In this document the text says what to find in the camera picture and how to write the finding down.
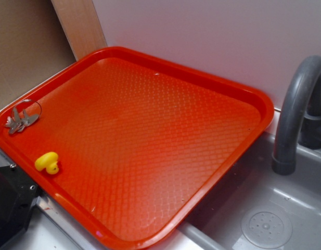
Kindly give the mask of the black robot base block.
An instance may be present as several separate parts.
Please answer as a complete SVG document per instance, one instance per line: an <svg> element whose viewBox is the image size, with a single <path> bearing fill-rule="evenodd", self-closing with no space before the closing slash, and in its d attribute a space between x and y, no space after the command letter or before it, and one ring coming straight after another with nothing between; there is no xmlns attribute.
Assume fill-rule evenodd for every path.
<svg viewBox="0 0 321 250"><path fill-rule="evenodd" d="M0 167L0 249L27 232L39 194L19 166Z"/></svg>

